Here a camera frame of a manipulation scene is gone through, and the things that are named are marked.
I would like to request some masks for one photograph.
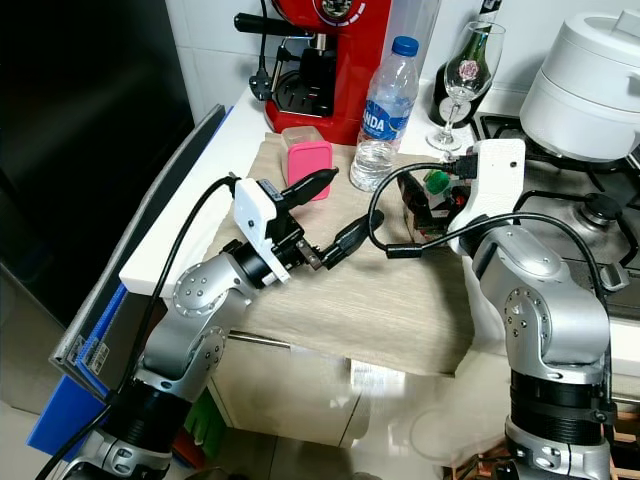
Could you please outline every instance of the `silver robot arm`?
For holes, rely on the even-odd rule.
[[[234,220],[248,242],[232,241],[178,279],[168,311],[152,330],[127,387],[61,478],[165,476],[178,430],[219,365],[227,335],[259,292],[288,281],[288,272],[302,264],[331,269],[366,240],[364,216],[320,250],[305,240],[304,230],[289,213],[320,193],[336,173],[321,170],[283,192],[266,180],[236,182]],[[377,211],[376,228],[382,220]]]
[[[474,150],[478,176],[450,230],[487,212],[511,212],[522,190],[521,141],[479,142]],[[601,431],[615,411],[602,389],[609,345],[603,305],[572,280],[559,255],[520,226],[505,222],[450,246],[473,258],[480,291],[506,333],[512,376],[505,435],[514,461],[495,468],[494,478],[609,478]]]

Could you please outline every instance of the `black refrigerator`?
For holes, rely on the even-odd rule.
[[[0,16],[0,262],[68,326],[193,119],[163,0]]]

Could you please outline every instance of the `gas stove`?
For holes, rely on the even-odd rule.
[[[630,283],[607,297],[611,316],[640,320],[640,154],[605,163],[587,163],[548,152],[529,139],[517,117],[478,113],[478,139],[521,138],[526,143],[524,193],[515,210],[544,213],[573,227],[596,261],[613,271],[619,263]],[[591,279],[575,244],[559,229],[536,221],[523,226],[569,264],[576,282]]]

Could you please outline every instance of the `plastic bottle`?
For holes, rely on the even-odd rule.
[[[393,156],[400,147],[418,95],[414,61],[418,41],[396,37],[391,51],[369,84],[356,156],[351,164],[351,182],[364,191],[375,190],[391,172]]]

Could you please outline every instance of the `wine glass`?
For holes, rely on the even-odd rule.
[[[504,32],[497,23],[482,21],[469,22],[462,29],[444,70],[444,85],[453,107],[443,129],[427,137],[432,147],[445,151],[460,148],[460,140],[451,132],[453,119],[462,104],[475,100],[491,86],[502,54]]]

